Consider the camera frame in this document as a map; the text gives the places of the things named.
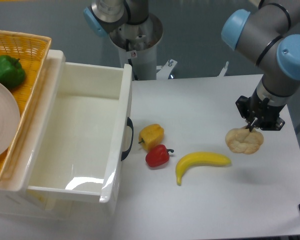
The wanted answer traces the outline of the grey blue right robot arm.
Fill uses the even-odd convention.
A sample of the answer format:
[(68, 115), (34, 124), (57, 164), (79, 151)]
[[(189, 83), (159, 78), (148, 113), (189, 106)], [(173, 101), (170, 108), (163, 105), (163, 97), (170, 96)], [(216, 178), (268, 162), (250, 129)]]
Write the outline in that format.
[(250, 97), (236, 106), (246, 129), (280, 131), (280, 112), (300, 87), (300, 34), (287, 35), (300, 23), (300, 0), (262, 0), (255, 13), (235, 11), (225, 22), (222, 40), (264, 74)]

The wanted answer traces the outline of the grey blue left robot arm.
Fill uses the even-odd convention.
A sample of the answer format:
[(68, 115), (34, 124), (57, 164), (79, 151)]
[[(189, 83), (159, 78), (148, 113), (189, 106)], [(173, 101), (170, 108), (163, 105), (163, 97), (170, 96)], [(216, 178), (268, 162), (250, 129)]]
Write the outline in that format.
[(176, 61), (169, 59), (166, 64), (157, 65), (157, 45), (164, 30), (160, 19), (149, 12), (147, 0), (94, 0), (83, 15), (97, 36), (109, 36), (121, 66), (132, 67), (133, 80), (172, 77)]

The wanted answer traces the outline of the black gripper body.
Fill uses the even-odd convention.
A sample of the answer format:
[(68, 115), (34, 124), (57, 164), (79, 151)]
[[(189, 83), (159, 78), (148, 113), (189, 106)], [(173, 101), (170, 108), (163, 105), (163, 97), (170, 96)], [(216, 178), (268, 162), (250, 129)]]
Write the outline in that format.
[(235, 105), (246, 122), (258, 120), (254, 129), (280, 131), (285, 125), (285, 121), (280, 118), (283, 106), (271, 106), (268, 97), (261, 100), (257, 95), (251, 97), (240, 96)]

